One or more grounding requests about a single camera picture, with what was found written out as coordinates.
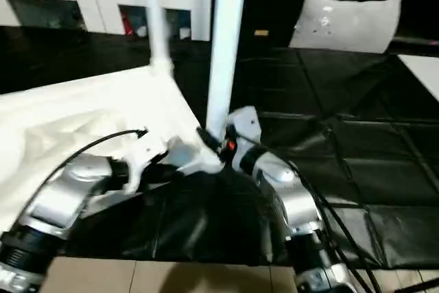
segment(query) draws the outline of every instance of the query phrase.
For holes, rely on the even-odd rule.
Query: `cable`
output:
[[[332,242],[334,244],[334,248],[336,249],[338,255],[340,256],[340,258],[342,259],[342,261],[346,264],[346,267],[352,272],[352,274],[354,275],[354,277],[358,280],[359,284],[363,287],[363,289],[366,291],[366,293],[372,293],[372,290],[368,287],[367,283],[363,280],[363,278],[360,276],[360,274],[358,273],[358,271],[356,269],[354,269],[354,267],[352,267],[351,262],[348,260],[347,256],[344,254],[344,252],[342,251],[342,249],[336,244],[336,240],[335,240],[335,235],[333,232],[333,229],[331,227],[331,224],[329,222],[329,219],[326,215],[326,213],[324,212],[324,208],[326,207],[329,212],[331,213],[331,215],[334,217],[335,221],[337,222],[337,224],[340,226],[343,234],[346,236],[347,240],[349,241],[349,244],[354,248],[355,253],[358,256],[358,259],[360,260],[360,263],[362,264],[362,266],[364,267],[366,273],[368,274],[368,277],[370,279],[370,282],[372,283],[372,286],[375,290],[376,293],[382,293],[381,292],[381,288],[379,287],[379,284],[377,282],[377,279],[375,278],[372,270],[370,269],[369,265],[366,262],[366,259],[363,256],[363,251],[361,250],[361,248],[357,245],[357,243],[355,242],[355,240],[353,239],[351,233],[349,233],[349,230],[346,228],[346,226],[344,225],[342,219],[340,219],[340,217],[338,216],[338,214],[335,212],[334,208],[331,206],[331,204],[328,202],[328,200],[316,189],[315,186],[313,186],[298,170],[297,166],[294,165],[291,161],[286,160],[284,156],[281,155],[281,153],[278,150],[275,150],[273,148],[270,148],[266,145],[263,145],[260,142],[254,141],[248,137],[245,137],[241,134],[239,134],[238,132],[236,132],[236,130],[234,130],[234,133],[238,136],[241,137],[242,139],[245,139],[257,146],[259,146],[260,148],[263,148],[264,150],[267,150],[268,152],[271,152],[273,155],[279,157],[282,161],[284,161],[287,165],[289,165],[291,167],[291,169],[296,172],[301,181],[306,185],[306,188],[309,190],[309,193],[312,195],[313,199],[316,202],[316,206],[322,216],[323,222],[327,228],[327,235],[329,238],[329,241]]]
[[[23,207],[20,215],[17,218],[17,221],[14,223],[14,226],[19,224],[19,219],[21,219],[21,216],[25,212],[25,210],[28,208],[30,203],[35,199],[35,197],[38,195],[38,193],[41,191],[41,189],[49,182],[50,178],[56,174],[57,171],[60,169],[66,167],[68,163],[70,163],[73,159],[75,159],[77,156],[79,156],[84,151],[87,151],[88,149],[94,147],[95,145],[98,145],[102,142],[105,142],[107,140],[113,139],[115,137],[120,137],[121,135],[127,135],[127,134],[137,134],[138,137],[142,137],[144,134],[147,133],[147,130],[122,130],[121,132],[112,133],[109,135],[106,135],[105,137],[101,137],[96,141],[93,141],[86,146],[80,148],[78,151],[74,152],[71,156],[67,157],[61,164],[59,164],[47,177],[44,179],[43,183],[41,183],[40,187],[35,191],[34,195],[27,201],[26,205]]]

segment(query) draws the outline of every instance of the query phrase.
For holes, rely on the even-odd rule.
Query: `white pillow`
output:
[[[289,46],[383,53],[400,9],[401,0],[305,0]]]

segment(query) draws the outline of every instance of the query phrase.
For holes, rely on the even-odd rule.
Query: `floor tile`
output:
[[[297,293],[292,268],[271,266],[270,270],[273,293]]]
[[[268,267],[137,262],[130,293],[270,293]]]
[[[423,281],[439,278],[439,270],[421,270],[420,277]],[[430,288],[426,293],[439,293],[439,288]]]
[[[417,270],[396,270],[401,288],[422,283],[422,278]]]
[[[59,257],[42,293],[128,293],[135,261]]]
[[[372,283],[365,270],[358,270],[359,275],[364,279],[368,287],[374,292]],[[384,293],[393,292],[400,288],[400,281],[396,272],[393,270],[374,270],[373,274],[378,282],[381,291]],[[358,283],[358,280],[351,274],[351,280],[359,293],[364,293],[364,289]]]

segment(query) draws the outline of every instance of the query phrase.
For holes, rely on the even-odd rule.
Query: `white pole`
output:
[[[222,139],[232,96],[244,0],[216,0],[207,130]]]
[[[172,61],[169,55],[166,33],[165,10],[160,7],[160,0],[147,0],[147,24],[150,39],[151,61],[154,73],[172,74]]]

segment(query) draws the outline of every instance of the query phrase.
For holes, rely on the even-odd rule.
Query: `red object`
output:
[[[125,29],[125,34],[127,36],[130,36],[133,34],[131,23],[128,20],[128,17],[124,13],[121,13],[121,14],[122,14],[123,28]]]
[[[229,141],[229,142],[227,143],[227,146],[228,146],[228,149],[229,149],[229,150],[234,150],[234,149],[236,148],[236,143],[233,142],[233,141]]]

